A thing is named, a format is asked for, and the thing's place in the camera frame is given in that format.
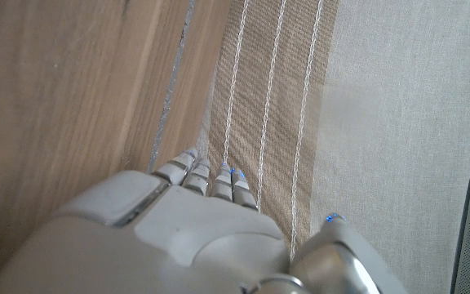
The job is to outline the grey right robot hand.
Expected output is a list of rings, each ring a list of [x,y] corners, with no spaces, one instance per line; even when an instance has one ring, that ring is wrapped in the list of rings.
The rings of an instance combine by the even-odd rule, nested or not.
[[[241,170],[187,149],[121,171],[61,207],[0,271],[0,293],[403,293],[344,216],[299,250]]]

